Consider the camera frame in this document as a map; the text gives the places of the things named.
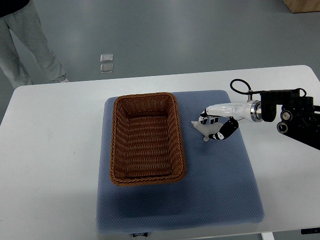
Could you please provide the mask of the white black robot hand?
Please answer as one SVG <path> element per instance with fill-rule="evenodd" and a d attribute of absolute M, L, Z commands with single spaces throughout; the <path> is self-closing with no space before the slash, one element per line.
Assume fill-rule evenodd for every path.
<path fill-rule="evenodd" d="M 247 103 L 222 103 L 208 106 L 199 115 L 201 124 L 213 124 L 220 122 L 223 126 L 216 134 L 209 135 L 209 140 L 225 140 L 239 127 L 240 120 L 258 123 L 262 121 L 262 107 L 258 100 L 250 100 Z"/>

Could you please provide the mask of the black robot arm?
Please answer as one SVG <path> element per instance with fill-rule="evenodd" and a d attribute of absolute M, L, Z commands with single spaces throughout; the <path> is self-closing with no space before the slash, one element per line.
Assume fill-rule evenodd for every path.
<path fill-rule="evenodd" d="M 303 88 L 285 90 L 253 91 L 243 79 L 233 79 L 230 88 L 241 95 L 247 95 L 250 119 L 258 122 L 273 122 L 277 106 L 281 106 L 277 131 L 289 138 L 320 149 L 320 107 L 307 96 Z"/>

